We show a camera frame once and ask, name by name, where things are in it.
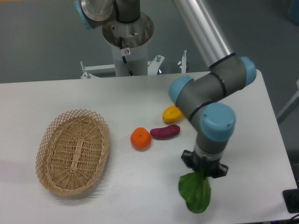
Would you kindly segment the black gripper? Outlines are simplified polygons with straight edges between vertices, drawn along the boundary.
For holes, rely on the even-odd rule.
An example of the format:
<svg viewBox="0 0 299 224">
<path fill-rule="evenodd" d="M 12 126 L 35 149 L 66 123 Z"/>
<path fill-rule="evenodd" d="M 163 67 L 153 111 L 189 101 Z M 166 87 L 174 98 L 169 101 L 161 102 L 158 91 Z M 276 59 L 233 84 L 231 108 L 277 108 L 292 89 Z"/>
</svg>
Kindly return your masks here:
<svg viewBox="0 0 299 224">
<path fill-rule="evenodd" d="M 212 177 L 214 179 L 224 177 L 227 175 L 228 166 L 220 164 L 220 160 L 208 160 L 208 156 L 204 154 L 202 157 L 195 152 L 184 150 L 181 159 L 188 168 L 195 172 L 201 172 L 204 179 Z"/>
</svg>

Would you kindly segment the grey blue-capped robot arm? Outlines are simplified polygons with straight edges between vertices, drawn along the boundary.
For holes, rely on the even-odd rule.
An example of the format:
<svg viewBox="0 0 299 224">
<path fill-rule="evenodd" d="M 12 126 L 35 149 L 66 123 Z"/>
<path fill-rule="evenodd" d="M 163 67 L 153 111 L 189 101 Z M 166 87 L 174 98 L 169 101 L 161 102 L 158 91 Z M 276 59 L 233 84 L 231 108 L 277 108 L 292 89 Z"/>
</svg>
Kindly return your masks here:
<svg viewBox="0 0 299 224">
<path fill-rule="evenodd" d="M 228 45 L 203 0 L 176 0 L 196 46 L 210 71 L 195 80 L 183 75 L 169 87 L 169 96 L 197 131 L 192 152 L 181 158 L 187 167 L 205 177 L 219 178 L 228 168 L 220 163 L 235 126 L 232 109 L 221 100 L 251 84 L 256 67 L 247 57 L 238 57 Z M 76 10 L 87 29 L 102 27 L 115 51 L 118 77 L 147 75 L 147 55 L 140 51 L 152 37 L 151 18 L 140 10 L 138 0 L 77 0 Z"/>
</svg>

